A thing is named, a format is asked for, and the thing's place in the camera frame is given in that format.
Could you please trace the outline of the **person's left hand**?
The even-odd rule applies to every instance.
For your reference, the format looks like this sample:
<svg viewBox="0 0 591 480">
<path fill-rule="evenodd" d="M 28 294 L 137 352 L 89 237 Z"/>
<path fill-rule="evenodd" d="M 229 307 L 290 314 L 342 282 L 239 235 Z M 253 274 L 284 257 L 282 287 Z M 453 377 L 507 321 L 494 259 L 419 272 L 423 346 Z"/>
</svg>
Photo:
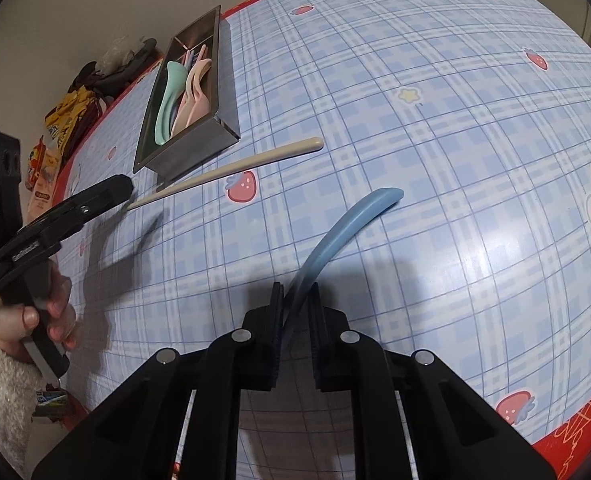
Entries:
<svg viewBox="0 0 591 480">
<path fill-rule="evenodd" d="M 67 351 L 74 350 L 80 343 L 81 324 L 70 304 L 72 283 L 68 276 L 60 273 L 56 263 L 50 268 L 50 293 L 47 300 L 47 335 L 56 344 L 62 344 Z M 24 304 L 0 304 L 0 350 L 12 358 L 32 363 L 24 348 L 23 339 L 30 337 L 41 321 L 38 310 Z"/>
</svg>

